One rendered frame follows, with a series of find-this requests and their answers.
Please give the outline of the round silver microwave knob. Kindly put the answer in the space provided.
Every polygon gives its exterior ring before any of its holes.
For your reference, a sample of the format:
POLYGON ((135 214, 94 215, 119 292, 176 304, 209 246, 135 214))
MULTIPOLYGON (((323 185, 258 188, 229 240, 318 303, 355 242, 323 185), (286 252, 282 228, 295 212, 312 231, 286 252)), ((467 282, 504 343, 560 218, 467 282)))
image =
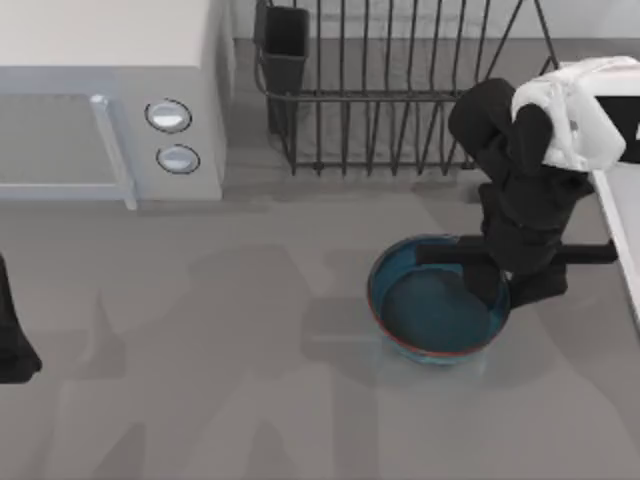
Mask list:
POLYGON ((182 102, 163 99, 145 107, 145 119, 157 131, 166 134, 183 132, 192 123, 192 113, 182 102))
POLYGON ((164 171, 172 175, 189 175, 195 172, 201 164, 198 153, 183 144, 158 149, 155 159, 164 171))

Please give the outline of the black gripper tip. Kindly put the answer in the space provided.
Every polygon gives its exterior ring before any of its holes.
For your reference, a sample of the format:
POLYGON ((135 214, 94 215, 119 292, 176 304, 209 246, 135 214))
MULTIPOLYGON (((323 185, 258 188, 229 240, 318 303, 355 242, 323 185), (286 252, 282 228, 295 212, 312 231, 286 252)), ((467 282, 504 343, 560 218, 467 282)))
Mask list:
POLYGON ((42 366, 18 320, 6 263, 0 254, 0 385, 26 384, 42 366))

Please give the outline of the blue bowl with red rim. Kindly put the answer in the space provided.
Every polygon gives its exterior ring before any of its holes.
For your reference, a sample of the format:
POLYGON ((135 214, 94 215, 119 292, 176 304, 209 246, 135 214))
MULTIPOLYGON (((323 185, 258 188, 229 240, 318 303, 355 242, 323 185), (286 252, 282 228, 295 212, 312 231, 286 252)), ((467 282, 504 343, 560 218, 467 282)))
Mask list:
POLYGON ((367 283, 369 309, 385 339, 417 363, 451 365, 486 349, 511 310, 509 284, 499 271, 486 276, 482 298, 465 283, 472 272, 459 261, 418 264, 419 246, 453 247, 449 235, 420 235, 386 248, 367 283))

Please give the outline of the microwave glass door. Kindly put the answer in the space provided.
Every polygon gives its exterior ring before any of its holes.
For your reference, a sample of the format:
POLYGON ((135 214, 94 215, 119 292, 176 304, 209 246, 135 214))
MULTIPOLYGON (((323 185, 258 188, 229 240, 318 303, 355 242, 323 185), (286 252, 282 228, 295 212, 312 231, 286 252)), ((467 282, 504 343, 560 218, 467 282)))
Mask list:
MULTIPOLYGON (((124 203, 96 126, 91 95, 0 95, 0 201, 124 203)), ((117 103, 109 99, 134 179, 117 103)))

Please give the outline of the dark cutlery holder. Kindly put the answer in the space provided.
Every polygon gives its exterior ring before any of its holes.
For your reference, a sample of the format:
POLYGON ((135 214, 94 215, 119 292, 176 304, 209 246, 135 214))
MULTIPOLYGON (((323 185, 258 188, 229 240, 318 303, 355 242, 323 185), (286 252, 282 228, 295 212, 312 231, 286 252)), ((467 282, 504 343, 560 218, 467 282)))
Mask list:
POLYGON ((307 9, 256 1, 254 44, 264 78, 271 134, 289 134, 292 111, 297 107, 289 97, 296 97, 302 89, 309 31, 307 9))

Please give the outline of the pale microwave oven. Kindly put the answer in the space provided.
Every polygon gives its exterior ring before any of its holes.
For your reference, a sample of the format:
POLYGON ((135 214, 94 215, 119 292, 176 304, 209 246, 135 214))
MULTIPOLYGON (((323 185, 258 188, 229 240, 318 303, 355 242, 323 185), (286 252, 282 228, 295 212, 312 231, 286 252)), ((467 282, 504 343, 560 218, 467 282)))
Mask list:
POLYGON ((235 73, 229 0, 0 0, 0 95, 113 99, 138 205, 222 198, 235 73), (145 107, 166 98, 191 111, 185 131, 146 121, 145 107), (195 172, 156 163, 175 144, 198 153, 195 172))

